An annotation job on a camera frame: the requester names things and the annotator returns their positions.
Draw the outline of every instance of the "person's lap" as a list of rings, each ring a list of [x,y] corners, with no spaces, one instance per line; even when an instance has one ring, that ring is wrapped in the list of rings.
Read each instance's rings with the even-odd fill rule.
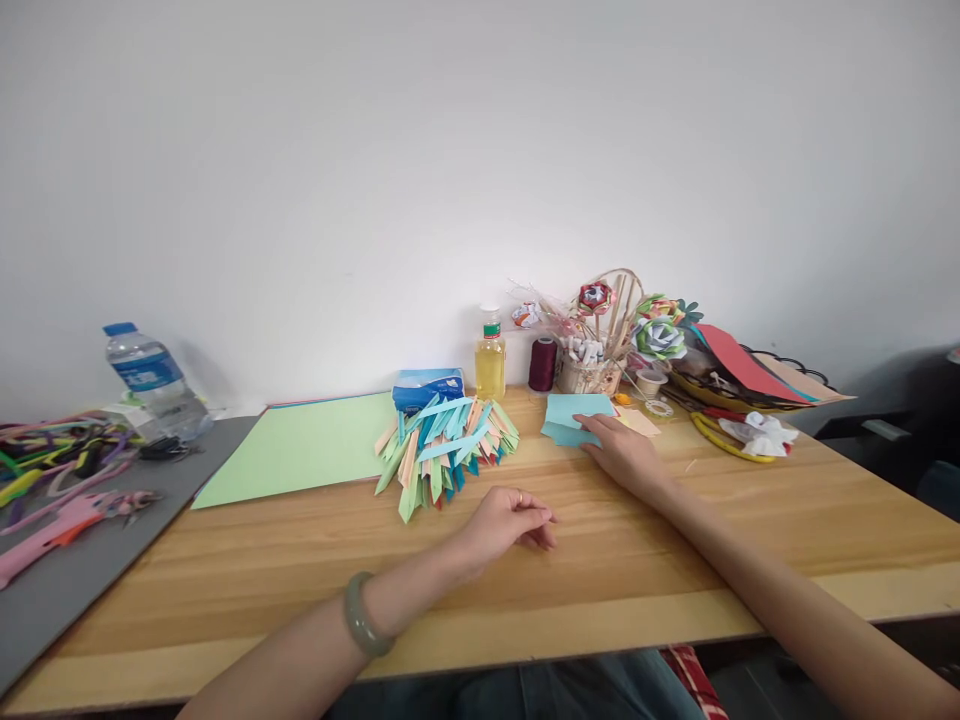
[[[357,683],[325,717],[703,720],[703,713],[660,653],[638,650],[580,660]]]

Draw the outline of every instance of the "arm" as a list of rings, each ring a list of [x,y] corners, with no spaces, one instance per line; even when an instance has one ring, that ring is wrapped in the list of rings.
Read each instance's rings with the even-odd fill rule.
[[[650,440],[605,416],[577,420],[603,444],[583,449],[690,541],[848,716],[960,718],[960,693],[820,587],[738,537],[670,479]]]
[[[514,543],[552,550],[550,522],[556,516],[533,495],[492,488],[456,535],[364,584],[370,621],[379,634],[398,636]],[[343,605],[339,594],[267,637],[203,688],[178,718],[319,718],[370,662],[347,629]]]

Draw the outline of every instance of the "pink tool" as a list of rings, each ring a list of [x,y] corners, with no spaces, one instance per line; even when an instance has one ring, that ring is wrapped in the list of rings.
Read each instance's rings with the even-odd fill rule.
[[[56,520],[0,555],[0,590],[57,547],[65,547],[91,525],[118,515],[132,518],[159,495],[151,492],[105,492],[81,495],[57,511]]]

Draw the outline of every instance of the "blue tissue box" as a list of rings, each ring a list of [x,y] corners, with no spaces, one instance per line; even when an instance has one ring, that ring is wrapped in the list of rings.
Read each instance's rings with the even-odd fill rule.
[[[423,410],[433,396],[438,394],[441,400],[462,398],[463,370],[401,370],[393,386],[393,404],[400,412],[412,415]]]

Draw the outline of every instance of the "small cup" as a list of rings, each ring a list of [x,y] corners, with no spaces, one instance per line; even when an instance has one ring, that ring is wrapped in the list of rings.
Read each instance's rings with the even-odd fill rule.
[[[659,370],[653,368],[637,370],[637,387],[651,400],[660,394],[660,386],[666,384],[667,376]]]

